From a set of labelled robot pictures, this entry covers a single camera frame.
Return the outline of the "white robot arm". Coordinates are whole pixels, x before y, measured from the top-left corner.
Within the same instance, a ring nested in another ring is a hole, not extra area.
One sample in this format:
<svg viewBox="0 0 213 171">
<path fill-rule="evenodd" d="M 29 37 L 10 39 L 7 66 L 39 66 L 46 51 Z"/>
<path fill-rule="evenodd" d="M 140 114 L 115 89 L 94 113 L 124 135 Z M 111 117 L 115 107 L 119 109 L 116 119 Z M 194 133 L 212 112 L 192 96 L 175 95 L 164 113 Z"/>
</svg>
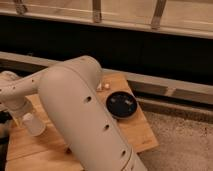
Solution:
<svg viewBox="0 0 213 171">
<path fill-rule="evenodd" d="M 101 76 L 99 62 L 81 56 L 18 80 L 0 81 L 0 101 L 37 94 L 86 171 L 147 171 L 97 97 Z"/>
</svg>

